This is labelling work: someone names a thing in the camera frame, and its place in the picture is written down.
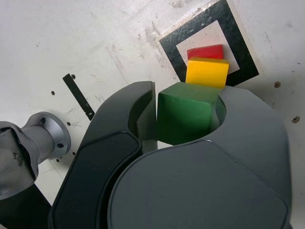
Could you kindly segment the gripper narrow dark grey left jaw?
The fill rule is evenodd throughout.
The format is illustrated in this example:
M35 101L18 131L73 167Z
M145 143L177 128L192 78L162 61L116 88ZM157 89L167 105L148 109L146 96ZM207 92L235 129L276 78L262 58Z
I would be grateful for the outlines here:
M132 83L98 108L51 207L50 229L105 229L116 180L144 153L158 148L151 81Z

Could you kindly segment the gripper broad grey right jaw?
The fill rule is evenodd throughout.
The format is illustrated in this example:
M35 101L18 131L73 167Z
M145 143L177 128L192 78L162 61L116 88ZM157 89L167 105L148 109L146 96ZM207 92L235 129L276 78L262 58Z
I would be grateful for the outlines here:
M144 154L113 187L111 229L288 229L289 139L276 112L252 92L218 95L210 134Z

